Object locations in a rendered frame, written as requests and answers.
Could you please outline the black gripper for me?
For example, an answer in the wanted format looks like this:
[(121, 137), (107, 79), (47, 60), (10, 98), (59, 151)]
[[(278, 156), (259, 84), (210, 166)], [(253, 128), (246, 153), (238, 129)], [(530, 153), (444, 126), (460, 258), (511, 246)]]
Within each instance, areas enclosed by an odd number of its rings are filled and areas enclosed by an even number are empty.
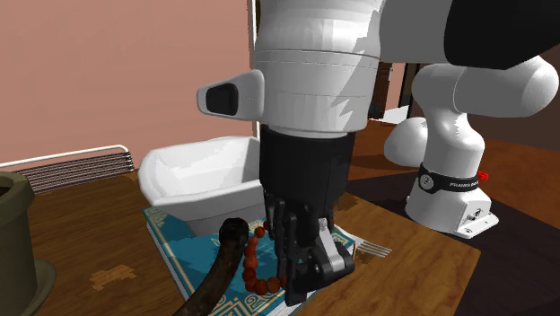
[[(351, 253), (326, 219), (346, 190), (354, 141), (354, 133), (306, 138), (261, 127), (259, 179), (266, 191), (268, 234), (275, 241), (276, 276), (284, 282), (287, 306), (305, 303), (309, 292), (354, 272)], [(298, 235), (299, 229), (307, 232), (306, 204), (322, 217), (313, 247), (305, 246)]]

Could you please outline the brown wooden table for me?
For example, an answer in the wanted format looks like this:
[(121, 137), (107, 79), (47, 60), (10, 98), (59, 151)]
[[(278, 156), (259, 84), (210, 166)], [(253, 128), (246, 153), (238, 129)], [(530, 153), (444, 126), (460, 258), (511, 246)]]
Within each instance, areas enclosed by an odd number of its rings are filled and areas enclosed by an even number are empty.
[[(57, 269), (38, 316), (171, 316), (181, 306), (146, 230), (145, 207), (133, 173), (35, 197), (33, 250)], [(477, 249), (348, 194), (335, 221), (388, 247), (389, 256), (358, 255), (353, 274), (295, 316), (454, 316)]]

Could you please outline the dark robot stand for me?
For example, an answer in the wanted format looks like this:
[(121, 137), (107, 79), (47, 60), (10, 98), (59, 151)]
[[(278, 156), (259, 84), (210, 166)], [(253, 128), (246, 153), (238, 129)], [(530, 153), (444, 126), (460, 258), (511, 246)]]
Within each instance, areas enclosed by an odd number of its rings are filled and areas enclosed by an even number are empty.
[(499, 223), (464, 241), (481, 255), (455, 316), (560, 316), (560, 178), (492, 171), (482, 188)]

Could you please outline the white framed slatted rack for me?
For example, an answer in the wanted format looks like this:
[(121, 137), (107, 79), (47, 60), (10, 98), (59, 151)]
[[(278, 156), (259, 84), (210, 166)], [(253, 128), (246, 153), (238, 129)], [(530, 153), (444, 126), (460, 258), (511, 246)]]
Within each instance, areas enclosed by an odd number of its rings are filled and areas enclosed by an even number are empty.
[(135, 170), (132, 155), (124, 145), (106, 145), (59, 154), (43, 155), (11, 162), (0, 162), (0, 169), (35, 162), (62, 159), (61, 162), (19, 169), (36, 194), (105, 180)]

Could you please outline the white angular bowl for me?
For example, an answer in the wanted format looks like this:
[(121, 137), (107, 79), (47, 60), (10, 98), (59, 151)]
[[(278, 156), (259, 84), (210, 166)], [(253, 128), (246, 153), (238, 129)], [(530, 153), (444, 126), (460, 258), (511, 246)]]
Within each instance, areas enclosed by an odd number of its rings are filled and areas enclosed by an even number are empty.
[(153, 149), (138, 170), (151, 206), (196, 235), (217, 233), (228, 218), (251, 223), (265, 215), (254, 136), (224, 136)]

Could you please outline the blue patterned book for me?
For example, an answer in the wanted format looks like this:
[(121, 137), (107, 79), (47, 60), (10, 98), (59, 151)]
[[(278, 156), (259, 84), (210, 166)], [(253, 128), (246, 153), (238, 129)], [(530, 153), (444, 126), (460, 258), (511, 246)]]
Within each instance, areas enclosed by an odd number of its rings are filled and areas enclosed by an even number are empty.
[[(175, 283), (187, 300), (199, 287), (214, 263), (220, 242), (216, 233), (196, 236), (179, 219), (148, 207), (143, 210), (147, 229), (162, 255)], [(299, 305), (284, 302), (284, 290), (257, 295), (245, 288), (243, 266), (239, 266), (230, 286), (209, 316), (292, 316)]]

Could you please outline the silver fork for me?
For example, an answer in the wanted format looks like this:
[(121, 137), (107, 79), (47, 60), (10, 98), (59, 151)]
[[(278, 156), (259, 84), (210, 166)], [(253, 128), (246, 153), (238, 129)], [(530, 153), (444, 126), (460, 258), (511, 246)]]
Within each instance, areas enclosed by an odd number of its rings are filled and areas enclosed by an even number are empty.
[(352, 235), (351, 238), (354, 241), (355, 248), (365, 254), (386, 258), (392, 252), (392, 249), (390, 248), (380, 246), (379, 244), (367, 241), (363, 238), (354, 235)]

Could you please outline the olive green vase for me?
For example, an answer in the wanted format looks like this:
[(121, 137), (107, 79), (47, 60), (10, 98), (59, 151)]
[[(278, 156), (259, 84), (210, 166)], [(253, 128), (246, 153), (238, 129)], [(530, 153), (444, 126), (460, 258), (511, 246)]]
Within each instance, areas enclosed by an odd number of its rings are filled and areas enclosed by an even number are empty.
[(0, 316), (35, 316), (57, 278), (54, 265), (33, 254), (28, 179), (0, 171)]

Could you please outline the dark brown curved stick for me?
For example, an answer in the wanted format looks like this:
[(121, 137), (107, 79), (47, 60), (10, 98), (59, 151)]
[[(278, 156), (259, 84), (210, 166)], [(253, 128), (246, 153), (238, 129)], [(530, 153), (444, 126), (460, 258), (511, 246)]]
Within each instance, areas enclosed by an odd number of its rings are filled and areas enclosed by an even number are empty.
[(249, 239), (248, 223), (226, 219), (219, 230), (220, 247), (213, 265), (197, 290), (172, 316), (208, 316), (229, 287)]

